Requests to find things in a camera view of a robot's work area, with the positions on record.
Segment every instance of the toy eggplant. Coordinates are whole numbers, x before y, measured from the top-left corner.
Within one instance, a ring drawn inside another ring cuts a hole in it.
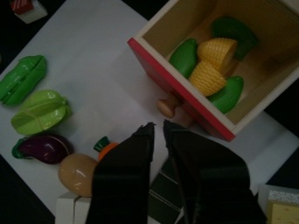
[[[72,152],[70,142],[60,135],[24,137],[12,150],[14,158],[36,158],[49,165],[57,164]]]

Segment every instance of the red wooden box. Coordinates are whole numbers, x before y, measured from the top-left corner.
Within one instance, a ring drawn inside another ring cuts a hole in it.
[[[259,38],[232,74],[241,76],[244,89],[225,115],[168,62],[186,38],[198,43],[210,38],[210,22],[222,16],[241,21]],[[178,99],[192,119],[228,141],[299,76],[299,17],[277,0],[169,0],[128,44],[146,74]]]

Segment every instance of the toy corn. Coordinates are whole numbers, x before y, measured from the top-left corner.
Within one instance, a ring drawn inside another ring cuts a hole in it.
[[[221,75],[229,69],[229,63],[237,47],[237,41],[229,38],[212,38],[200,43],[197,55],[200,60],[210,63]]]
[[[218,71],[204,60],[194,67],[189,82],[204,96],[213,95],[226,83]]]

